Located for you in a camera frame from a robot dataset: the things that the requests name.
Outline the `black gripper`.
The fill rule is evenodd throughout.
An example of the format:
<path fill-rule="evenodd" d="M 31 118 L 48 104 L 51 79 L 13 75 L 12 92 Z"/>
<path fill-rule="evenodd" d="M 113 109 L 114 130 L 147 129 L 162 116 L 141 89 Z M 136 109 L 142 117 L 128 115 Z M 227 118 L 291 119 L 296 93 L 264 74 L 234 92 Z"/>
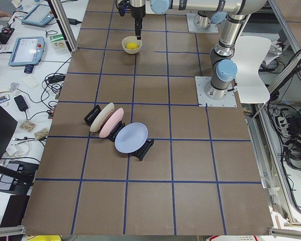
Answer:
<path fill-rule="evenodd" d="M 134 20 L 135 36 L 141 40 L 142 19 L 145 17 L 145 0 L 130 0 L 131 16 Z"/>

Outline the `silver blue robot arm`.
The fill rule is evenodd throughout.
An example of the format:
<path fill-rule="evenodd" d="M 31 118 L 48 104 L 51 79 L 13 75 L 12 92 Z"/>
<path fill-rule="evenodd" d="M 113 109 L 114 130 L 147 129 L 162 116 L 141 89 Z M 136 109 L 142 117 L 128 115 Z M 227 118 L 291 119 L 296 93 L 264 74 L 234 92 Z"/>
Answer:
<path fill-rule="evenodd" d="M 224 98 L 235 78 L 237 66 L 231 60 L 234 46 L 249 15 L 260 10 L 266 1 L 150 1 L 151 10 L 163 15 L 169 9 L 226 12 L 227 18 L 219 42 L 210 53 L 213 76 L 205 86 L 205 94 L 214 100 Z"/>

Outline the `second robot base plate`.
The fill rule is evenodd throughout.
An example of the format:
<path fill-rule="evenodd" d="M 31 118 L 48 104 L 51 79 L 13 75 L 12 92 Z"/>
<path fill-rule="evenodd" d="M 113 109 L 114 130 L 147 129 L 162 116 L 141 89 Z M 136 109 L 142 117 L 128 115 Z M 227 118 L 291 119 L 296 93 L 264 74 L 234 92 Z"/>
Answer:
<path fill-rule="evenodd" d="M 199 14 L 187 14 L 189 33 L 218 34 L 218 27 L 212 24 L 208 17 Z"/>

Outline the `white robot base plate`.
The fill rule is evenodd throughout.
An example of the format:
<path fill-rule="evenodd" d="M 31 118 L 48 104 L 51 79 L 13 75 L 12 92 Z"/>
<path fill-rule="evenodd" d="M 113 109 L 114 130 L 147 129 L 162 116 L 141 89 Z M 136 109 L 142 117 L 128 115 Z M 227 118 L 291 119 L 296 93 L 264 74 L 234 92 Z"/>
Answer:
<path fill-rule="evenodd" d="M 220 100 L 211 99 L 205 92 L 206 85 L 210 84 L 210 76 L 196 76 L 196 91 L 198 105 L 203 107 L 237 107 L 235 93 L 226 91 L 224 97 Z"/>

